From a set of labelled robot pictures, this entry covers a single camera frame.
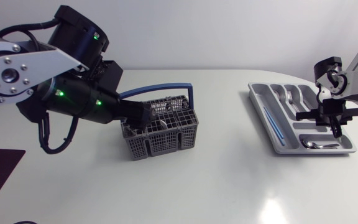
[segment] blue handle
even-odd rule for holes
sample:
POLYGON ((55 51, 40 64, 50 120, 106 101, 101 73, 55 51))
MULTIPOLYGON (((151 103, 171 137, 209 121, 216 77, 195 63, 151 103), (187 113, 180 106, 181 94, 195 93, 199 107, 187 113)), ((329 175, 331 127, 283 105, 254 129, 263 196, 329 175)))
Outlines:
POLYGON ((125 99, 131 96, 139 95, 142 93, 147 93, 150 91, 157 91, 157 90, 170 90, 170 89, 182 89, 186 88, 189 94, 189 104, 190 109, 194 109, 193 105, 193 86, 191 83, 165 83, 165 84, 158 84, 158 85, 150 85, 145 87, 136 88, 133 90, 125 91, 119 95, 120 99, 125 99))
POLYGON ((278 140, 280 140, 281 145, 285 146, 284 136, 281 133, 280 129, 278 128, 276 122, 273 120, 272 115, 269 113, 269 111, 266 109, 266 107, 264 107, 264 110, 265 110, 265 115, 267 117, 267 120, 269 121, 274 132, 276 133, 278 140))

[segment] cutlery basket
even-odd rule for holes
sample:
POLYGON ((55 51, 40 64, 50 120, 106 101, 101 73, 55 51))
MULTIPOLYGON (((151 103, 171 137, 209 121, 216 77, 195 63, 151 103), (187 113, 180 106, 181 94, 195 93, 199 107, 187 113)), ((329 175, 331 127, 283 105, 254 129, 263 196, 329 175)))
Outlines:
POLYGON ((174 88, 187 88, 189 98, 182 95, 146 101, 152 105, 156 116, 144 130, 132 129, 125 120, 121 121, 122 135, 134 161, 194 147, 198 119, 193 107, 191 84, 167 83, 147 86, 121 93, 120 98, 174 88))

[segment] gray cutlery tray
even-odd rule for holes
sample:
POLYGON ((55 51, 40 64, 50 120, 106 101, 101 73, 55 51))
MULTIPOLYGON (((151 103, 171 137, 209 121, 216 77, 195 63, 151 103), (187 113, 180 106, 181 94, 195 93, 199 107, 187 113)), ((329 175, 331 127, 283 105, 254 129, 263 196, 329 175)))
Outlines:
POLYGON ((347 154, 356 152, 353 142, 342 130, 341 142, 334 138, 331 128, 316 126, 314 120, 295 119, 298 112, 310 111, 317 108, 317 88, 305 84, 276 84, 249 83, 249 97, 254 104, 262 123, 267 130, 275 151, 279 154, 347 154), (288 100, 291 92, 293 103, 288 100), (270 125, 264 108, 270 112, 279 130, 281 130, 285 145, 283 146, 270 125), (301 140, 317 144, 339 144, 337 149, 309 149, 302 145, 301 140))

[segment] gray plastic basket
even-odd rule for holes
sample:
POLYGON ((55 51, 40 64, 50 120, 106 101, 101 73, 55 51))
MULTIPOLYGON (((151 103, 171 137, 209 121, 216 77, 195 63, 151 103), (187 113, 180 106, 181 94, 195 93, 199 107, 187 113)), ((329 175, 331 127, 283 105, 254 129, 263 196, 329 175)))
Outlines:
POLYGON ((190 108, 192 97, 189 94, 190 101, 185 96, 146 101, 156 111, 156 120, 145 130, 131 129, 125 121, 121 122, 122 135, 133 160, 194 147, 198 119, 190 108))

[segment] white table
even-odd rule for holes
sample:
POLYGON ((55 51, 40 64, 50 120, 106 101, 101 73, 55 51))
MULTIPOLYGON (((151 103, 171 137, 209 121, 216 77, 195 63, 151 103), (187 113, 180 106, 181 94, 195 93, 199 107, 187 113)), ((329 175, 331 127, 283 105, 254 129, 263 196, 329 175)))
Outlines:
MULTIPOLYGON (((118 92, 168 82, 194 86, 196 146, 135 162, 118 121, 80 120, 69 148, 51 156, 36 124, 0 106, 0 148, 27 151, 0 191, 0 223, 358 223, 358 151, 278 155, 248 97, 249 82, 304 80, 255 70, 126 70, 118 92)), ((51 113, 51 146, 70 122, 51 113)), ((358 117, 343 128, 358 148, 358 117)))

